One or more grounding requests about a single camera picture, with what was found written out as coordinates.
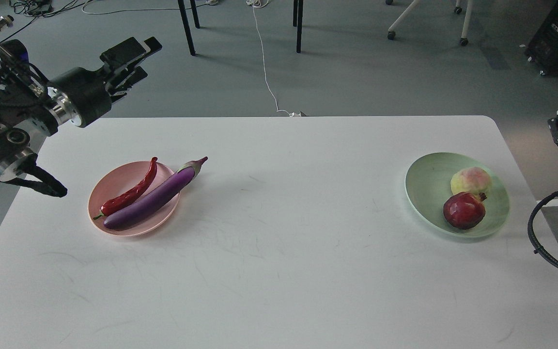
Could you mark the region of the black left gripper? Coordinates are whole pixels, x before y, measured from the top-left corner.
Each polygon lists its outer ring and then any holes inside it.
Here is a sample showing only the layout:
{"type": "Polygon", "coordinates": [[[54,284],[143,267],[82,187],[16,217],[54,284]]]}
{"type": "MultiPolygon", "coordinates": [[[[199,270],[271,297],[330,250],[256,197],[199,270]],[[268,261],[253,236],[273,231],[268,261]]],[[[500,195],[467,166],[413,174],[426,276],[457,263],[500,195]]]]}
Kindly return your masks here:
{"type": "Polygon", "coordinates": [[[120,72],[107,81],[107,89],[100,69],[91,71],[81,67],[53,78],[48,87],[69,102],[72,123],[85,128],[109,112],[111,104],[124,98],[135,84],[148,77],[148,73],[137,65],[162,48],[155,37],[141,42],[130,37],[104,51],[100,54],[101,71],[120,72]]]}

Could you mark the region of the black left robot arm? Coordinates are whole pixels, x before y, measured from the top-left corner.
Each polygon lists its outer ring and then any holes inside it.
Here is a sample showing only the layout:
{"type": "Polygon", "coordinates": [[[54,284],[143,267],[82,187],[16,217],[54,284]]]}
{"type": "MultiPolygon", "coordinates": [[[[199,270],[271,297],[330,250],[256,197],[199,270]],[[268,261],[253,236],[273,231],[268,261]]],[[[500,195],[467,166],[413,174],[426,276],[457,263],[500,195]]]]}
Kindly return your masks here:
{"type": "MultiPolygon", "coordinates": [[[[11,16],[1,17],[0,31],[13,21],[11,16]]],[[[99,69],[75,67],[48,79],[29,61],[22,42],[0,42],[0,182],[66,196],[67,188],[37,165],[30,134],[18,126],[29,122],[49,137],[66,122],[81,128],[90,125],[147,77],[140,64],[161,49],[154,37],[143,42],[131,37],[104,51],[99,69]]]]}

